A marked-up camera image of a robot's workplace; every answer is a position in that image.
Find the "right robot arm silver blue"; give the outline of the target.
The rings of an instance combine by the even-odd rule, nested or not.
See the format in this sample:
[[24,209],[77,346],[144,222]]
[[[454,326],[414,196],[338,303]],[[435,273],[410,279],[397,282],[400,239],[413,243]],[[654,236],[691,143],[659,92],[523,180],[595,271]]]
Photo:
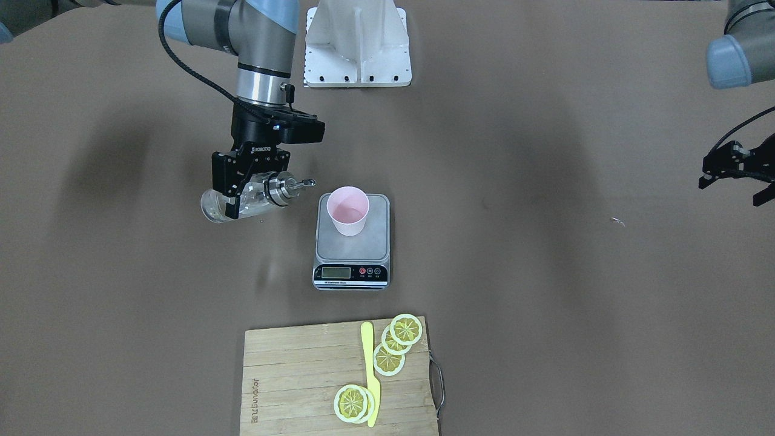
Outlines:
[[[208,220],[224,223],[287,206],[301,187],[287,175],[280,144],[318,141],[314,116],[293,110],[290,82],[298,34],[297,1],[158,1],[158,34],[184,71],[233,104],[229,152],[211,156],[213,187],[201,198]],[[168,40],[230,53],[237,58],[235,92],[183,63]]]

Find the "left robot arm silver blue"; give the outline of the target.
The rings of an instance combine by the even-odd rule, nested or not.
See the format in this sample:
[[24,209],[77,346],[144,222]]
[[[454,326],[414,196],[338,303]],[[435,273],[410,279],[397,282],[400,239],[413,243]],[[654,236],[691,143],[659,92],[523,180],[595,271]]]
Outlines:
[[[774,78],[774,8],[772,1],[730,1],[723,36],[709,42],[706,69],[712,88],[747,87]],[[758,147],[747,148],[731,136],[754,121],[773,113],[756,113],[728,130],[709,149],[701,165],[698,188],[723,179],[753,179],[767,187],[752,196],[755,207],[774,198],[774,144],[769,135]]]

